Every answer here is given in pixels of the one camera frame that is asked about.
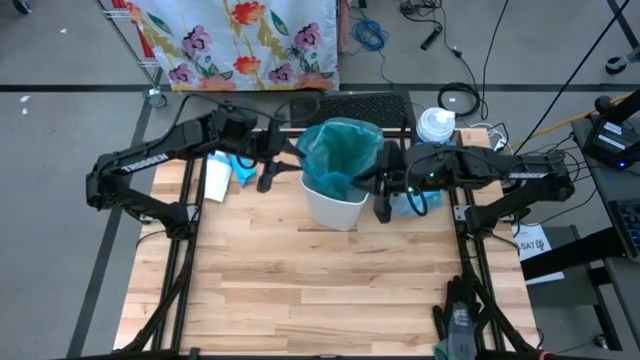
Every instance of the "teal plastic bag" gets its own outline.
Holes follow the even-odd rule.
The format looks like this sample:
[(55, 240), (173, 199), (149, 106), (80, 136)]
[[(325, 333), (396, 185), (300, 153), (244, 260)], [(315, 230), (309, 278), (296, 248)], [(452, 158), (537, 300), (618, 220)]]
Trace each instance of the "teal plastic bag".
[(351, 181), (375, 164), (383, 144), (382, 129), (365, 121), (334, 118), (308, 128), (296, 142), (307, 155), (300, 159), (305, 185), (335, 200), (362, 200)]

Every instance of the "blue cable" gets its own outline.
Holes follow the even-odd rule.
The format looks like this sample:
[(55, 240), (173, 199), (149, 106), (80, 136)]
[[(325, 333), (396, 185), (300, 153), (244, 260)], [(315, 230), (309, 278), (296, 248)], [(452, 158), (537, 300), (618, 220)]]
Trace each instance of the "blue cable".
[(360, 8), (353, 8), (360, 10), (362, 14), (361, 18), (355, 18), (349, 16), (354, 20), (358, 20), (357, 23), (353, 25), (351, 28), (351, 36), (360, 43), (360, 49), (358, 49), (355, 53), (349, 53), (349, 55), (355, 55), (360, 52), (360, 50), (365, 49), (369, 52), (377, 52), (382, 57), (382, 63), (380, 64), (380, 76), (389, 84), (393, 85), (393, 81), (389, 80), (384, 75), (384, 64), (387, 62), (387, 57), (382, 54), (382, 49), (389, 40), (389, 32), (382, 29), (380, 24), (377, 21), (371, 20), (365, 15), (364, 11)]

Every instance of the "white sticker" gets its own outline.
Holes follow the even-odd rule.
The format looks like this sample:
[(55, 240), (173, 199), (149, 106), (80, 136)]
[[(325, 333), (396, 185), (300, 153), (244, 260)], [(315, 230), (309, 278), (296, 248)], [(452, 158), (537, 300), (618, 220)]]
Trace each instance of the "white sticker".
[(604, 141), (606, 143), (609, 143), (609, 144), (611, 144), (611, 145), (613, 145), (613, 146), (615, 146), (617, 148), (620, 148), (622, 150), (626, 149), (626, 147), (624, 145), (620, 144), (617, 141), (611, 140), (611, 139), (609, 139), (608, 137), (606, 137), (604, 135), (598, 135), (598, 139), (600, 139), (600, 140), (602, 140), (602, 141)]
[(609, 131), (611, 131), (611, 132), (614, 132), (614, 133), (616, 133), (618, 135), (622, 135), (622, 128), (620, 126), (618, 126), (618, 125), (614, 125), (614, 124), (608, 122), (608, 123), (604, 124), (604, 128), (609, 130)]

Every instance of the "black floor stripe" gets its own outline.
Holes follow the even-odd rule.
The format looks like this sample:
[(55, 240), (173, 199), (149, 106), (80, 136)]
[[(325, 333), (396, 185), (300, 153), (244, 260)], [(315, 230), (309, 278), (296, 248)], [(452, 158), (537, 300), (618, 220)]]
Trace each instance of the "black floor stripe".
[[(618, 12), (618, 10), (620, 10), (620, 6), (618, 6), (618, 3), (616, 2), (616, 0), (607, 0), (607, 3), (609, 3), (609, 7), (611, 8), (611, 11), (613, 11), (614, 14)], [(624, 16), (624, 11), (618, 17), (618, 23), (620, 24), (620, 28), (622, 28), (622, 32), (624, 33), (624, 36), (627, 38), (627, 41), (629, 41), (631, 48), (635, 49), (638, 46), (640, 46), (640, 43), (638, 43), (638, 39), (634, 35), (633, 30), (631, 30), (631, 26), (629, 26), (629, 23), (627, 22), (627, 19)]]
[[(444, 83), (351, 83), (341, 84), (340, 91), (439, 91)], [(487, 84), (488, 92), (558, 92), (562, 84)], [(573, 84), (566, 91), (634, 91), (640, 84)], [(103, 93), (103, 92), (143, 92), (149, 85), (0, 85), (0, 93)], [(162, 85), (162, 91), (171, 92), (169, 85)], [(262, 92), (245, 92), (247, 94)]]
[[(157, 79), (161, 76), (159, 71), (156, 74)], [(138, 122), (131, 139), (131, 146), (140, 144), (144, 138), (144, 134), (147, 131), (149, 125), (149, 117), (151, 116), (151, 106), (145, 101), (140, 111)], [(127, 185), (131, 183), (131, 177), (125, 179)], [(120, 225), (120, 219), (122, 218), (122, 209), (116, 208), (111, 210), (109, 214), (109, 220), (102, 236), (102, 242), (98, 249), (98, 255), (96, 262), (93, 265), (93, 271), (91, 272), (91, 278), (89, 279), (89, 285), (84, 295), (82, 307), (80, 308), (80, 314), (76, 322), (76, 327), (73, 330), (69, 349), (67, 350), (67, 357), (80, 357), (84, 348), (85, 341), (93, 320), (93, 314), (98, 303), (98, 296), (100, 295), (100, 289), (102, 288), (102, 282), (104, 280), (105, 273), (107, 271), (107, 265), (109, 258), (111, 257), (111, 250), (113, 249), (113, 243), (115, 242), (118, 227)]]

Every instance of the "white trash bin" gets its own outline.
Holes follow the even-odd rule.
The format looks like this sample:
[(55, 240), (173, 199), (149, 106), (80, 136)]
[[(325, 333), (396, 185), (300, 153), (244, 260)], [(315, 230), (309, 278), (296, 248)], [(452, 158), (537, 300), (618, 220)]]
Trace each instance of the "white trash bin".
[(318, 224), (335, 230), (351, 230), (358, 221), (360, 210), (362, 210), (362, 206), (367, 201), (367, 198), (369, 198), (369, 193), (363, 190), (354, 189), (354, 192), (358, 192), (356, 198), (362, 197), (362, 201), (357, 203), (334, 200), (309, 189), (305, 185), (304, 179), (305, 175), (302, 175), (300, 177), (300, 184), (302, 184), (302, 187), (307, 194), (307, 202), (309, 203), (311, 217)]

